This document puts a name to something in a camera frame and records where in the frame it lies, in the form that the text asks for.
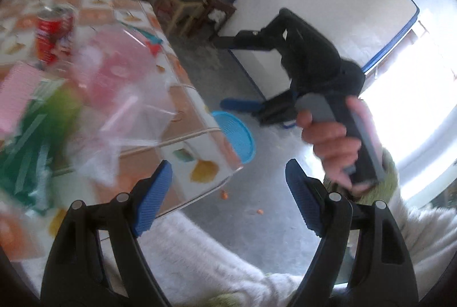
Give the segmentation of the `person's right hand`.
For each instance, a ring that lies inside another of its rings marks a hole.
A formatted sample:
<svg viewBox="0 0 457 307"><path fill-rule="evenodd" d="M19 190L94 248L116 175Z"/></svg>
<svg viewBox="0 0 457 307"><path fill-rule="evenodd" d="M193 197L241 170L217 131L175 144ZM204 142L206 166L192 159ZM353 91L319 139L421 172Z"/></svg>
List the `person's right hand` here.
<svg viewBox="0 0 457 307"><path fill-rule="evenodd" d="M383 147L366 103L354 96L349 96L346 98L346 105L361 118L371 138L376 157L381 162ZM354 186L345 173L345 169L357 161L362 142L355 137L349 137L344 125L337 122L314 122L311 112L304 109L297 115L297 126L302 129L302 140L313 146L314 154L321 160L327 178L347 189L356 198L370 191L372 186L369 183Z"/></svg>

